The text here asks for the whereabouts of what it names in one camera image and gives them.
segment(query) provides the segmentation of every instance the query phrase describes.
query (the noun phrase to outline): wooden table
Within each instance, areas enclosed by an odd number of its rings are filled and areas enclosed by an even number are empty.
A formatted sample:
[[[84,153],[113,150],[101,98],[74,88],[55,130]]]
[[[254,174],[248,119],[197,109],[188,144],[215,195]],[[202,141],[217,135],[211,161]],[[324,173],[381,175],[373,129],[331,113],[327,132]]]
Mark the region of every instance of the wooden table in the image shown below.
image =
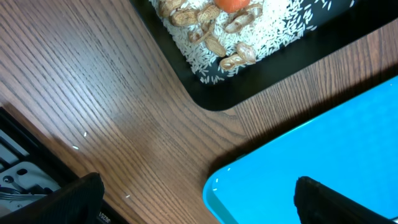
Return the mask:
[[[215,223],[208,174],[387,80],[397,36],[394,21],[215,113],[191,100],[128,0],[0,0],[0,102],[78,175],[99,172],[127,221]]]

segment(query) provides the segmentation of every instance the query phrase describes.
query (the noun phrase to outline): black device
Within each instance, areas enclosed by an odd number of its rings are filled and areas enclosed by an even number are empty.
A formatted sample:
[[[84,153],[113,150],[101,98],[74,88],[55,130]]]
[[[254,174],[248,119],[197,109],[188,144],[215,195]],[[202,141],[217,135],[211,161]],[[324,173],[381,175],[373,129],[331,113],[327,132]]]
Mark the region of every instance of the black device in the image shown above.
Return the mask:
[[[9,137],[6,139],[0,136],[0,144],[6,146],[17,157],[19,163],[30,162],[36,165],[60,187],[54,192],[39,193],[47,196],[6,216],[0,216],[0,223],[127,223],[103,200],[104,186],[99,174],[88,174],[80,179],[3,108],[0,108],[0,131]],[[21,154],[16,146],[28,153]],[[5,169],[16,166],[15,163],[10,164],[5,161],[0,161],[0,164],[4,164]],[[7,190],[4,186],[0,188],[3,189],[0,190],[2,197],[27,195],[26,192],[15,189]],[[38,189],[29,189],[30,197],[33,191]]]
[[[296,182],[294,205],[302,224],[395,224],[309,177]]]

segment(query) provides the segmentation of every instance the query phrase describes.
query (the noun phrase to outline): orange fruit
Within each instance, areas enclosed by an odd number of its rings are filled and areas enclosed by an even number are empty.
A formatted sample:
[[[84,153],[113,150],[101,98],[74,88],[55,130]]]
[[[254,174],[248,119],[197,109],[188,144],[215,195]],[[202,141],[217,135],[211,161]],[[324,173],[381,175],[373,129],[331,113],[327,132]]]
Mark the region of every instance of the orange fruit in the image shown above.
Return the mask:
[[[214,0],[216,5],[227,13],[233,13],[248,6],[250,0]]]

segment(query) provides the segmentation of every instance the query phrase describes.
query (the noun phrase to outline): black object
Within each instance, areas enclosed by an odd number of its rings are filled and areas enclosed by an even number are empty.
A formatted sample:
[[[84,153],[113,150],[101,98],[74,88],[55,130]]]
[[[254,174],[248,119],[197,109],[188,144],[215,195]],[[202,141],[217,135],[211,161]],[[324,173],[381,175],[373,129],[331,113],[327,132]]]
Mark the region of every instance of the black object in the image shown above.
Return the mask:
[[[18,155],[17,151],[12,150],[12,146],[8,144],[7,148],[17,155],[20,161],[28,161],[35,164],[47,175],[51,176],[51,178],[53,178],[61,188],[79,180],[79,177],[73,173],[69,167],[67,167],[57,156],[52,154],[48,148],[46,148],[3,108],[0,108],[0,130],[4,131],[10,138],[29,153],[27,157]],[[0,142],[6,143],[3,138],[0,138]],[[98,205],[101,206],[101,209],[96,215],[96,224],[128,223],[104,200],[98,202]]]
[[[396,0],[357,0],[355,6],[340,15],[314,12],[313,20],[324,23],[286,48],[239,72],[224,83],[202,84],[172,40],[149,1],[131,0],[163,54],[192,99],[207,110],[226,110],[311,65],[321,58],[382,27],[398,17]],[[304,0],[303,6],[313,3]],[[217,72],[217,66],[210,73]]]
[[[395,224],[309,177],[298,179],[294,205],[302,224]]]
[[[100,213],[104,185],[91,173],[28,206],[0,218],[15,224],[94,224]]]

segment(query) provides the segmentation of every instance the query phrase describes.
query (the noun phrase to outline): blue plastic tray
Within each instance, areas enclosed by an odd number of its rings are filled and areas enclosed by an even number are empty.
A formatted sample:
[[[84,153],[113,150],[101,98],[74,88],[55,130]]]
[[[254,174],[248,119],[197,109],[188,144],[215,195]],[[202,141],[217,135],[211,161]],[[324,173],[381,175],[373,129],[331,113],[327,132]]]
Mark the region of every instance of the blue plastic tray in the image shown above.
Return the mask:
[[[300,223],[293,196],[303,175],[398,217],[397,77],[218,170],[203,200],[221,223]]]

